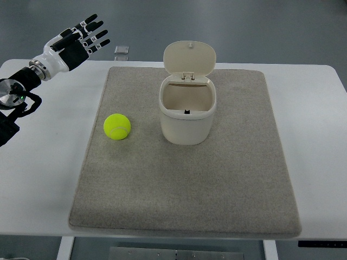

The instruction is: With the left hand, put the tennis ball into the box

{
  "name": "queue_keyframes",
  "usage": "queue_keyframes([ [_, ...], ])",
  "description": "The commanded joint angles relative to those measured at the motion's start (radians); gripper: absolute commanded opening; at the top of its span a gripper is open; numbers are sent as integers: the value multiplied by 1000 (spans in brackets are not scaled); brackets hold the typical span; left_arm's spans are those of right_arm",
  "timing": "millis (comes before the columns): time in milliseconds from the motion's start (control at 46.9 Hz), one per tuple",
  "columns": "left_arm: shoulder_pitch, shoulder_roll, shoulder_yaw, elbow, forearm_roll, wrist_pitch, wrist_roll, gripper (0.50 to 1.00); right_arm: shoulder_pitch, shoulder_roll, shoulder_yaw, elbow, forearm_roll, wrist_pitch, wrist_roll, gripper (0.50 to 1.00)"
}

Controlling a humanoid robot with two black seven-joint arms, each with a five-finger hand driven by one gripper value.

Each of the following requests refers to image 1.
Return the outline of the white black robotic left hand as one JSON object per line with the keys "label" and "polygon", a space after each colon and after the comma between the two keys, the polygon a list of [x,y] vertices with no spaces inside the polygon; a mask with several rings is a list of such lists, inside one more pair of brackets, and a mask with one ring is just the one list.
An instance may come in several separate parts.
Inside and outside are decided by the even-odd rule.
{"label": "white black robotic left hand", "polygon": [[29,68],[40,80],[48,81],[56,74],[72,71],[84,63],[110,43],[105,37],[107,30],[93,34],[104,23],[97,22],[97,17],[93,14],[49,40],[43,47],[43,53],[29,62]]}

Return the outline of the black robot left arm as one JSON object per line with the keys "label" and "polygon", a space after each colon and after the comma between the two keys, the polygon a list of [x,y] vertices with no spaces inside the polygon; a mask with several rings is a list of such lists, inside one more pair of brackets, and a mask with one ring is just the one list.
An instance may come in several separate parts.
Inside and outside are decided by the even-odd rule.
{"label": "black robot left arm", "polygon": [[43,79],[43,72],[33,66],[1,79],[1,146],[20,130],[16,120],[35,112],[41,105],[42,99],[31,91]]}

